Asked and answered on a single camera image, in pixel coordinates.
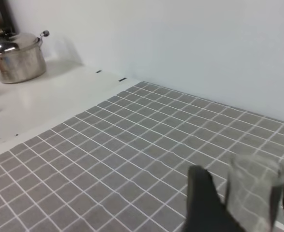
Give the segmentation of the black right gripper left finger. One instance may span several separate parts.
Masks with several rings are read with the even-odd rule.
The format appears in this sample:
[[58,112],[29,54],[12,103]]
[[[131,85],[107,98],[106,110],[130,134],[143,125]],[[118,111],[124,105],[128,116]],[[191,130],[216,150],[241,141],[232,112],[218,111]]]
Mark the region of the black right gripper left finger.
[[215,188],[211,174],[201,166],[188,170],[184,232],[243,232],[227,211]]

